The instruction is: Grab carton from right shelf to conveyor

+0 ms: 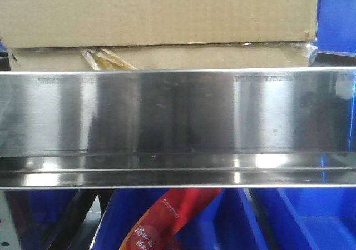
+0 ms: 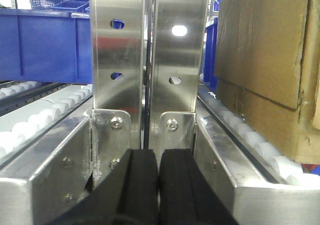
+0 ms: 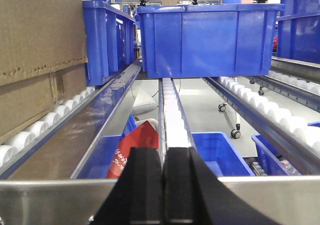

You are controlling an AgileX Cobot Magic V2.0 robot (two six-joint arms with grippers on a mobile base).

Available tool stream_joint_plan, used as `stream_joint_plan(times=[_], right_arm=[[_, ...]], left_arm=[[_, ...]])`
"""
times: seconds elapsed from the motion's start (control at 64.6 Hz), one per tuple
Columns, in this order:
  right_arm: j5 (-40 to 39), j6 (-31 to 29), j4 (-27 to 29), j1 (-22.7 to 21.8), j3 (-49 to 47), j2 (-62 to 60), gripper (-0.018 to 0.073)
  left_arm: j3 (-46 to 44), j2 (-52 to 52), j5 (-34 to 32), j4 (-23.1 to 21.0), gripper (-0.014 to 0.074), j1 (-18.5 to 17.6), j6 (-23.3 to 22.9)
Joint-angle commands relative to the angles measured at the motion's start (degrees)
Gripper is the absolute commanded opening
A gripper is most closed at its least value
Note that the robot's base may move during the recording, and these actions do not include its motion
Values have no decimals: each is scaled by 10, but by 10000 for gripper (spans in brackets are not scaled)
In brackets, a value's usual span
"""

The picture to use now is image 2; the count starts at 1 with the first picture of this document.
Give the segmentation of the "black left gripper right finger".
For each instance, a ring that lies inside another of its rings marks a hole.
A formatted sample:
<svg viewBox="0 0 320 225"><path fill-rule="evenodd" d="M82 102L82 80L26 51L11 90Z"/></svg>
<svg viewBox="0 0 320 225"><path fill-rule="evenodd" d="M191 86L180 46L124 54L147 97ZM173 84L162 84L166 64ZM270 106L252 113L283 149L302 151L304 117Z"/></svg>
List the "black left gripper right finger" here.
<svg viewBox="0 0 320 225"><path fill-rule="evenodd" d="M236 225L189 149L166 149L159 168L161 225Z"/></svg>

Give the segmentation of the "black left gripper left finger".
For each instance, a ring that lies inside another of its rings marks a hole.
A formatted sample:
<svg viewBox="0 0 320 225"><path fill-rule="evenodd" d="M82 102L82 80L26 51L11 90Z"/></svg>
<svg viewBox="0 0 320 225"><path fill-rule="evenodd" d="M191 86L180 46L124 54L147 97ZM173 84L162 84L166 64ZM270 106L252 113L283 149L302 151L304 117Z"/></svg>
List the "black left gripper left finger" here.
<svg viewBox="0 0 320 225"><path fill-rule="evenodd" d="M93 192L53 225L156 225L158 167L147 149L128 149Z"/></svg>

